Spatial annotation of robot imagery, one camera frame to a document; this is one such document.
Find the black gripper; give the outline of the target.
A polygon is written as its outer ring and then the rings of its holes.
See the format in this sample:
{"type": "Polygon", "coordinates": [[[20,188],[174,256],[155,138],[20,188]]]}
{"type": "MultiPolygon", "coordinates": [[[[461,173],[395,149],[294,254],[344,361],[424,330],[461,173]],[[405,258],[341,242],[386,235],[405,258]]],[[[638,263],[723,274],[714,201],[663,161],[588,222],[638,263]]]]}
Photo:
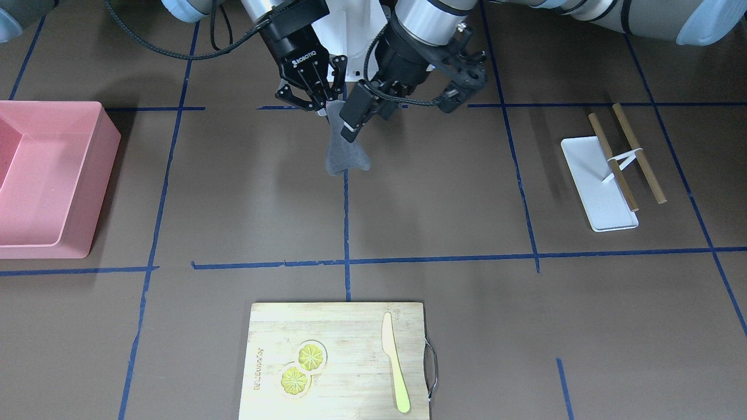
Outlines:
{"type": "MultiPolygon", "coordinates": [[[[409,34],[400,34],[391,20],[373,49],[377,72],[372,82],[384,94],[408,97],[428,78],[430,63],[408,44],[409,40],[409,34]]],[[[377,96],[365,82],[355,83],[340,111],[344,140],[354,142],[361,128],[374,115],[388,121],[389,101],[377,96]]]]}
{"type": "Polygon", "coordinates": [[[346,86],[348,57],[329,55],[313,27],[315,21],[328,14],[325,1],[285,1],[273,6],[263,16],[267,25],[259,31],[259,35],[275,59],[281,75],[275,98],[302,111],[321,110],[315,90],[296,87],[306,93],[307,98],[304,99],[296,95],[292,83],[286,79],[331,77],[331,80],[322,83],[324,103],[339,99],[346,86]]]}

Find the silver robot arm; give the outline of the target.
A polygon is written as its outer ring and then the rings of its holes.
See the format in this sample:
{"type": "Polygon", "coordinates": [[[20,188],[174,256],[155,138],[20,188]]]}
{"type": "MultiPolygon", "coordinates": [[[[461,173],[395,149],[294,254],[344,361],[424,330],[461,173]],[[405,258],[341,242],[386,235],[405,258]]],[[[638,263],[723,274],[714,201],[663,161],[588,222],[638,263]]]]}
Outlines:
{"type": "MultiPolygon", "coordinates": [[[[2,43],[19,37],[32,22],[45,17],[62,1],[2,1],[2,43]]],[[[226,1],[161,1],[172,16],[182,22],[198,22],[209,18],[211,45],[214,51],[202,55],[181,54],[160,48],[137,35],[120,18],[112,1],[103,1],[112,20],[131,39],[154,51],[178,60],[205,61],[228,55],[254,35],[267,46],[282,82],[275,98],[304,111],[321,114],[328,103],[336,101],[346,80],[348,59],[344,55],[329,55],[313,24],[329,15],[326,1],[241,1],[253,27],[234,40],[231,24],[223,12],[226,1]],[[229,31],[229,45],[219,48],[215,42],[215,21],[221,12],[229,31]],[[298,97],[292,88],[306,93],[298,97]]]]}
{"type": "MultiPolygon", "coordinates": [[[[360,80],[329,121],[353,142],[373,116],[398,106],[451,113],[486,83],[486,53],[470,51],[478,1],[387,1],[387,22],[364,53],[360,80]]],[[[509,17],[568,20],[684,46],[709,46],[745,15],[744,1],[493,1],[509,17]]]]}

